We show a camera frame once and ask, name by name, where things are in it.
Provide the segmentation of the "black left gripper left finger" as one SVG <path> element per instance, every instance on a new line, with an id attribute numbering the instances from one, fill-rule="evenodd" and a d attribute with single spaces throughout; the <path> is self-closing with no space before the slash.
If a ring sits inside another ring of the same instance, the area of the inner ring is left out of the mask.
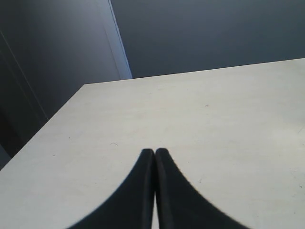
<path id="1" fill-rule="evenodd" d="M 112 195 L 71 229 L 150 229 L 156 186 L 155 155 L 143 149 Z"/>

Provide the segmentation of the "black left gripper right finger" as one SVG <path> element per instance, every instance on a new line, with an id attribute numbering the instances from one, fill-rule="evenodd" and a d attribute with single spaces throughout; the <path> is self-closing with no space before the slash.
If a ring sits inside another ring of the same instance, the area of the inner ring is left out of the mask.
<path id="1" fill-rule="evenodd" d="M 206 200 L 184 177 L 169 151 L 155 152 L 157 213 L 161 229 L 245 229 Z"/>

